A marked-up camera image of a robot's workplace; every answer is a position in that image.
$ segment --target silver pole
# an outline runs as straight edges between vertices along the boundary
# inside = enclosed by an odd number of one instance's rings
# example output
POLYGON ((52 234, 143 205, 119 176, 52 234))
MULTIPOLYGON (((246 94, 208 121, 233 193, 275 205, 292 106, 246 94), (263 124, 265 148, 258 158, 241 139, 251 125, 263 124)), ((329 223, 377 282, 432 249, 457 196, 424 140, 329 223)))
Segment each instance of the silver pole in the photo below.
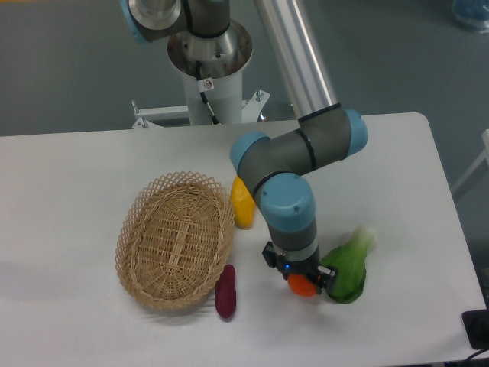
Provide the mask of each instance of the silver pole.
POLYGON ((255 0, 297 117, 338 102, 304 0, 255 0))

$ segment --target bolt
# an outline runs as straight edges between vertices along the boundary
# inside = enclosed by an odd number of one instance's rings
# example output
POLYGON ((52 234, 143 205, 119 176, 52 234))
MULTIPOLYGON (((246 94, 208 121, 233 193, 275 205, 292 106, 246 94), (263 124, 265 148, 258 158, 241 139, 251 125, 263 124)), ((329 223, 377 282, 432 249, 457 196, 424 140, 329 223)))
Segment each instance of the bolt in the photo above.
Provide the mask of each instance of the bolt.
POLYGON ((134 110, 134 116, 139 115, 139 108, 138 105, 136 105, 136 101, 133 99, 131 103, 132 103, 132 108, 134 110))
POLYGON ((261 97, 264 96, 264 93, 261 89, 257 90, 257 102, 261 102, 261 97))

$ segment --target wicker basket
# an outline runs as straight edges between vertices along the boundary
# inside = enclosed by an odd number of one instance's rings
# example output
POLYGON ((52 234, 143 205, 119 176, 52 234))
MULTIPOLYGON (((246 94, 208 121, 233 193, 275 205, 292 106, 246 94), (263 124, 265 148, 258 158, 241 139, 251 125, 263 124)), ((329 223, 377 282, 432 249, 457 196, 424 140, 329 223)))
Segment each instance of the wicker basket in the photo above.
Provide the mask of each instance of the wicker basket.
POLYGON ((139 194, 122 226, 115 252, 121 284, 145 306, 196 304, 219 279, 233 232, 220 183, 192 172, 162 176, 139 194))

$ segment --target black cable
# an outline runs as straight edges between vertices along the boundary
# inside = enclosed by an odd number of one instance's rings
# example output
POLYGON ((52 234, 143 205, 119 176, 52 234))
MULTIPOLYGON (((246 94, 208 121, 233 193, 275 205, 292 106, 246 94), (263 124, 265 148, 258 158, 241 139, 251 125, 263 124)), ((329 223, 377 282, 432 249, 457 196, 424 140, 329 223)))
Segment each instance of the black cable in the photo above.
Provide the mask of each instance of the black cable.
POLYGON ((474 357, 477 357, 478 355, 485 353, 487 351, 489 351, 489 348, 481 349, 475 352, 474 354, 471 354, 469 357, 467 357, 467 359, 464 362, 461 363, 460 367, 468 367, 470 365, 471 360, 474 357))
MULTIPOLYGON (((200 75, 200 67, 201 66, 202 66, 202 63, 197 60, 196 61, 196 79, 197 79, 197 82, 199 82, 200 80, 202 80, 202 76, 200 75)), ((212 110, 212 107, 211 107, 211 105, 209 103, 209 100, 207 99, 207 96, 206 96, 206 92, 205 91, 200 92, 200 99, 207 106, 207 110, 209 111, 209 114, 211 115, 212 124, 213 125, 220 125, 221 122, 219 122, 219 120, 215 116, 215 113, 212 110)))

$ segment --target gray floor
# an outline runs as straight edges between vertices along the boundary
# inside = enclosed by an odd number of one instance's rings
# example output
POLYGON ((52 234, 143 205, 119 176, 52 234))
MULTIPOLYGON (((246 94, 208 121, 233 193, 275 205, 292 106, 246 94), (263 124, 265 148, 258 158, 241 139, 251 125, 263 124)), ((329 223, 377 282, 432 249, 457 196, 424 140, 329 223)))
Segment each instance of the gray floor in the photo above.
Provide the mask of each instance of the gray floor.
MULTIPOLYGON (((309 14, 342 104, 424 114, 453 184, 489 128, 489 34, 459 27, 450 4, 309 0, 309 14)), ((291 118, 254 3, 233 0, 232 15, 254 42, 244 96, 262 88, 269 119, 291 118)), ((131 99, 184 104, 166 43, 136 44, 116 0, 1 3, 0 50, 0 135, 129 128, 131 99)), ((488 187, 486 175, 457 203, 476 268, 489 266, 488 187)))

